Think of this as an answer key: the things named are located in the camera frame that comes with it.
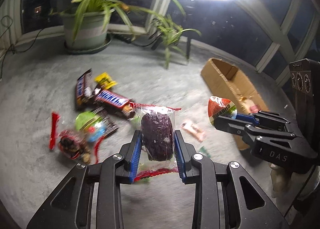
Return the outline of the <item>right hand in white glove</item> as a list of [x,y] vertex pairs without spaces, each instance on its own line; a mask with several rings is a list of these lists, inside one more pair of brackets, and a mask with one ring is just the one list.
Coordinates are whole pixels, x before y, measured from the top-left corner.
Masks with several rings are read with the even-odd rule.
[[275,164],[270,164],[272,181],[272,198],[286,194],[291,187],[292,172]]

